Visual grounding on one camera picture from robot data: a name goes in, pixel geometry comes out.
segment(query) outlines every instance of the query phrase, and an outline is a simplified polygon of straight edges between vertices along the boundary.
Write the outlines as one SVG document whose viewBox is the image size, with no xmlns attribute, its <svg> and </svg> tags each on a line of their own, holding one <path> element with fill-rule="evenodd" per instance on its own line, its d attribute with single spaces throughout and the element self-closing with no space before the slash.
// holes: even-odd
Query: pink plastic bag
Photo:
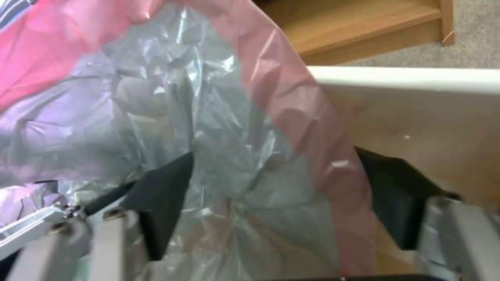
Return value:
<svg viewBox="0 0 500 281">
<path fill-rule="evenodd" d="M 40 0 L 0 42 L 0 186 L 58 180 L 78 201 L 193 151 L 157 276 L 374 273 L 361 163 L 250 0 Z"/>
</svg>

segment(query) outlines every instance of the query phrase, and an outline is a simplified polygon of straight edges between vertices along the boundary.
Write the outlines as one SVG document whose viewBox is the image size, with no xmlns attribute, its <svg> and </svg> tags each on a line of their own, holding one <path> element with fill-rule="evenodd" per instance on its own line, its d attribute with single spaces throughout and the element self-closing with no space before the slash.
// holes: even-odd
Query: wooden shelf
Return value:
<svg viewBox="0 0 500 281">
<path fill-rule="evenodd" d="M 370 44 L 367 41 L 412 28 L 415 32 L 415 27 L 424 25 L 427 25 L 425 30 L 430 30 L 430 24 L 433 24 L 432 28 L 436 32 L 430 32 L 422 39 L 423 31 L 417 31 L 419 38 L 415 43 L 415 38 L 409 38 L 410 45 L 440 41 L 443 38 L 441 1 L 451 0 L 271 0 L 263 4 L 262 9 L 283 29 L 306 62 L 310 59 L 317 63 L 318 58 L 315 59 L 315 56 L 320 55 L 323 60 L 325 52 L 356 43 Z M 406 32 L 404 37 L 412 37 L 410 33 Z M 390 47 L 387 48 L 387 42 L 377 45 L 380 44 L 385 45 L 381 48 L 383 50 L 364 50 L 358 57 L 391 51 Z M 401 48 L 401 45 L 405 44 L 399 43 L 397 48 Z M 324 64 L 339 63 L 355 57 L 337 57 Z"/>
</svg>

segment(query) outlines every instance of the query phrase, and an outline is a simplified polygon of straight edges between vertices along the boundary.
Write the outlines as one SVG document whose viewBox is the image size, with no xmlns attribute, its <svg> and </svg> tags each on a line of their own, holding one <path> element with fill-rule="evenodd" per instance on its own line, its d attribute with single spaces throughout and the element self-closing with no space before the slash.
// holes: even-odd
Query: crumpled plastic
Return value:
<svg viewBox="0 0 500 281">
<path fill-rule="evenodd" d="M 192 151 L 154 280 L 375 272 L 361 163 L 250 0 L 40 0 L 0 42 L 1 187 L 84 204 Z"/>
</svg>

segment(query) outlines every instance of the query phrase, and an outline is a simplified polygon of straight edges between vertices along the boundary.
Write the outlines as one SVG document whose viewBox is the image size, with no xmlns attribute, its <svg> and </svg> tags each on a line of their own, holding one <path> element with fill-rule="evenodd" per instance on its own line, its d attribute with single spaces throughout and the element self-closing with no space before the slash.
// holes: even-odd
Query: plastic bag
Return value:
<svg viewBox="0 0 500 281">
<path fill-rule="evenodd" d="M 155 280 L 374 273 L 362 166 L 250 0 L 40 0 L 0 42 L 2 187 L 85 201 L 193 151 Z"/>
</svg>

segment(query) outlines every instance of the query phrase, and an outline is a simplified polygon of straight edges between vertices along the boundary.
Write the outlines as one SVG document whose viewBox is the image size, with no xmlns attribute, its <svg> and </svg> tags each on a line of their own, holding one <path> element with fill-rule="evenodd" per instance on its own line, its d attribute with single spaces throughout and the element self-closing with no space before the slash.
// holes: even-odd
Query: wooden board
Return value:
<svg viewBox="0 0 500 281">
<path fill-rule="evenodd" d="M 441 18 L 438 0 L 274 0 L 262 8 L 302 57 Z"/>
<path fill-rule="evenodd" d="M 306 65 L 332 66 L 428 42 L 441 41 L 441 22 L 434 20 L 375 38 L 303 56 Z"/>
</svg>

